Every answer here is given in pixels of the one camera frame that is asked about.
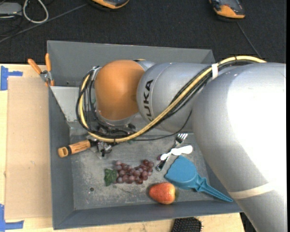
gray bin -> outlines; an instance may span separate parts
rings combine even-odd
[[[161,172],[154,170],[142,185],[105,186],[105,168],[112,168],[116,160],[132,166],[138,166],[143,159],[152,160],[157,164],[157,156],[168,151],[174,143],[175,135],[154,141],[122,143],[114,146],[112,152],[105,157],[93,150],[85,150],[66,158],[57,155],[59,147],[86,138],[86,131],[71,115],[71,111],[75,110],[74,96],[77,94],[73,90],[78,88],[84,75],[93,66],[103,66],[116,59],[140,58],[155,63],[212,64],[215,60],[211,50],[48,41],[47,51],[56,82],[56,86],[49,89],[54,229],[241,212],[235,202],[220,201],[192,189],[179,189],[178,199],[171,205],[162,205],[150,199],[147,194],[148,188],[157,182],[166,181],[164,175],[176,159],[175,156],[167,161]],[[153,129],[142,138],[153,139],[167,134]],[[192,133],[184,144],[193,145],[193,152],[185,156],[195,163],[199,174],[206,177],[212,187],[228,195],[204,160]]]

black floor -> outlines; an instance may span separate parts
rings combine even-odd
[[[0,63],[32,58],[45,64],[47,40],[211,49],[216,61],[249,55],[286,63],[287,0],[239,1],[245,19],[226,22],[208,0],[130,0],[111,12],[86,0],[42,0],[49,12],[45,23],[0,17]],[[45,18],[37,0],[26,11],[31,20]],[[247,232],[255,231],[245,214],[242,220]]]

fork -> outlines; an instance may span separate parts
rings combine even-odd
[[[175,137],[175,143],[174,145],[171,147],[171,149],[178,147],[188,136],[188,133],[179,133],[176,137]],[[170,158],[171,155],[169,155],[165,160],[160,161],[160,163],[156,166],[156,170],[161,171],[162,168],[164,167],[166,161]]]

blue tape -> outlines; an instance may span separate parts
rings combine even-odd
[[[8,68],[1,65],[1,78],[0,78],[0,90],[8,89],[8,77],[9,76],[22,76],[23,73],[19,71],[9,72]]]
[[[5,220],[4,220],[4,205],[0,204],[0,232],[5,232],[5,230],[22,229],[23,225],[24,225],[24,221],[5,222]]]

wooden table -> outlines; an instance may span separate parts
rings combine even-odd
[[[36,72],[29,65],[18,64],[4,64],[9,71],[22,71],[24,75],[30,75],[32,77],[39,77]],[[0,91],[0,203],[5,202],[5,170],[6,170],[6,142],[7,142],[7,108],[8,108],[8,91]],[[198,217],[203,224],[203,232],[244,232],[243,224],[239,213],[234,214],[222,214],[214,216],[202,216]],[[52,228],[51,217],[24,217],[24,227],[21,230],[14,231],[37,231],[37,232],[50,232]],[[68,229],[62,230],[66,232],[170,232],[173,227],[174,220],[166,219],[161,221],[150,222],[137,222],[126,223],[118,225],[108,226],[96,226],[90,228],[81,229]]]

